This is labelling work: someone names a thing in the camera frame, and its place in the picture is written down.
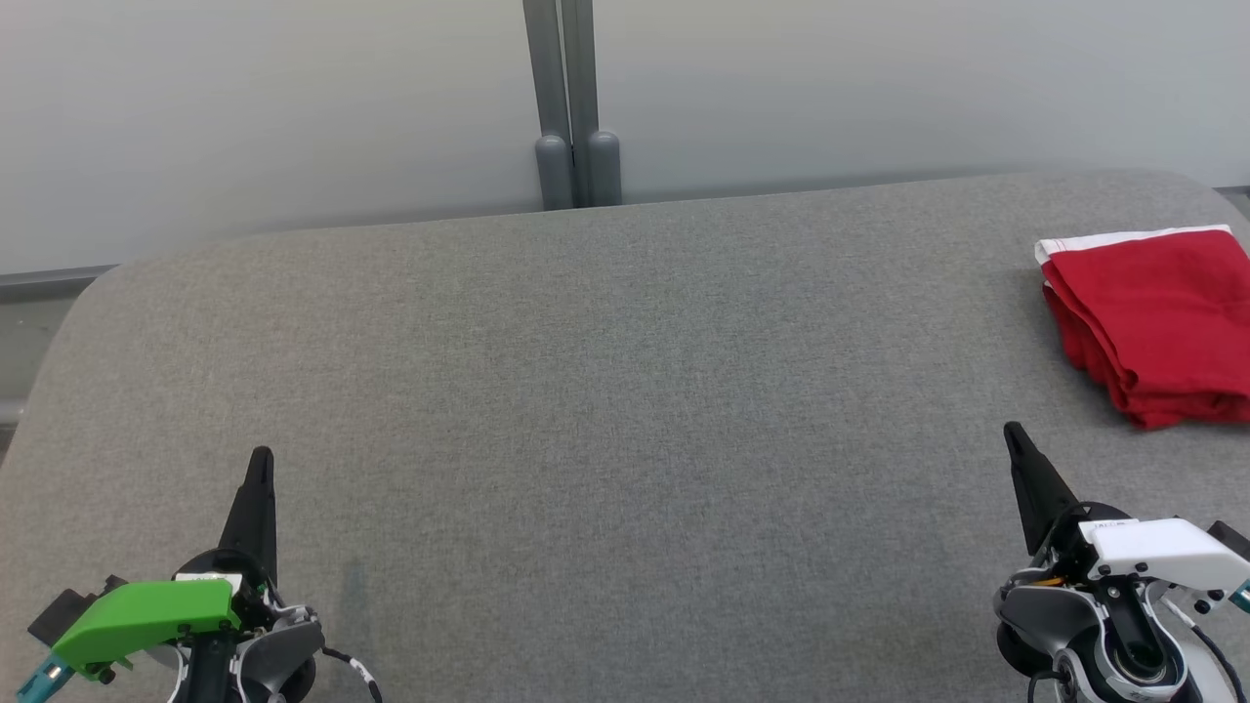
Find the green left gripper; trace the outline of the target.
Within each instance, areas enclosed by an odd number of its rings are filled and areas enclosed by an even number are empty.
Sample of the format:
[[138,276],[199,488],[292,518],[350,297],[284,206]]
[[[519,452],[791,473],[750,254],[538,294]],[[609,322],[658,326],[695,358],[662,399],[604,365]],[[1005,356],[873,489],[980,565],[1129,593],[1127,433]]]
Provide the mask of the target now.
[[268,627],[278,593],[275,457],[255,447],[238,485],[219,547],[192,557],[168,580],[128,582],[88,600],[54,637],[51,654],[99,680],[139,650]]

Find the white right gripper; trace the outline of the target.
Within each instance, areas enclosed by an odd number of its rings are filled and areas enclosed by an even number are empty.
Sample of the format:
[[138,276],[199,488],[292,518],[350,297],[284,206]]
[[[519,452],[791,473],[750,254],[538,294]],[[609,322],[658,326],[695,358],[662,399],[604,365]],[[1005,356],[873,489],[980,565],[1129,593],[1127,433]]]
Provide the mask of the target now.
[[1231,593],[1248,582],[1246,557],[1182,517],[1141,520],[1102,503],[1078,504],[1022,423],[1008,422],[1004,440],[1028,555],[1065,583],[1159,580]]

